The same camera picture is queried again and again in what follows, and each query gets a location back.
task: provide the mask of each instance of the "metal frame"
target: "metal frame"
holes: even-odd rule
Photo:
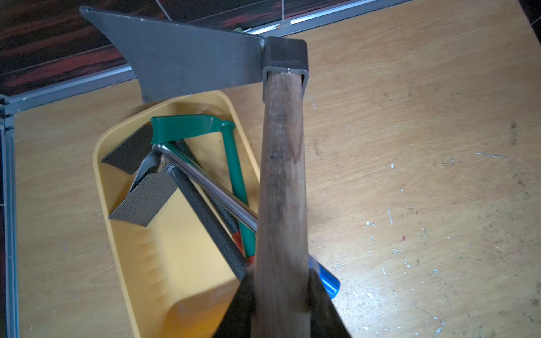
[[[244,32],[253,35],[261,35],[263,37],[282,37],[394,6],[406,1],[409,0],[350,0],[288,19],[250,28]],[[84,92],[108,87],[131,79],[135,79],[131,67],[129,65],[122,65],[15,96],[8,97],[0,95],[0,100],[3,99],[5,102],[5,114],[13,115],[22,110],[58,101]]]
[[[282,37],[406,1],[409,0],[350,0],[288,19],[284,19],[282,14],[282,20],[250,28],[244,32],[263,37]],[[5,96],[0,94],[0,137],[2,141],[2,180],[4,183],[6,320],[9,338],[19,337],[13,115],[22,110],[132,79],[135,79],[135,74],[131,67],[122,65],[20,95]]]
[[[17,281],[17,227],[13,117],[0,119],[2,180],[4,183],[5,303],[8,337],[19,337],[19,287]]]

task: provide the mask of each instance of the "white paint speck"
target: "white paint speck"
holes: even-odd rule
[[[483,155],[483,156],[488,156],[488,157],[507,157],[507,156],[502,156],[502,155],[491,155],[491,154],[487,154],[487,153],[475,153],[476,155]]]
[[[387,207],[387,214],[389,215],[389,222],[393,225],[393,217],[391,217],[391,210]]]
[[[441,326],[439,327],[439,329],[436,330],[436,334],[434,335],[434,337],[436,337],[437,335],[439,335],[441,333],[441,329],[445,326],[445,322],[441,322]]]
[[[310,103],[312,104],[312,107],[314,107],[314,109],[317,109],[317,108],[318,108],[318,106],[317,106],[317,105],[315,105],[315,102],[314,102],[314,100],[312,100],[312,98],[310,97],[310,94],[308,94],[308,90],[306,91],[306,96],[308,96],[308,100],[309,100],[309,101],[310,101]]]

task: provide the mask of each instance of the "metal hoe blade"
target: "metal hoe blade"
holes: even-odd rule
[[[89,7],[80,12],[129,62],[145,102],[262,81],[262,37]]]

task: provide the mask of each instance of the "wooden handle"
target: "wooden handle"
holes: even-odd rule
[[[310,337],[301,76],[265,87],[252,337]]]

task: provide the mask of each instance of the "wood grain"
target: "wood grain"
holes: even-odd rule
[[[295,38],[308,247],[350,333],[541,336],[541,47],[518,2],[414,0]],[[226,93],[259,158],[261,84]],[[22,337],[131,334],[91,152],[142,109],[128,82],[17,115]]]
[[[310,337],[306,175],[299,74],[265,88],[253,337]]]

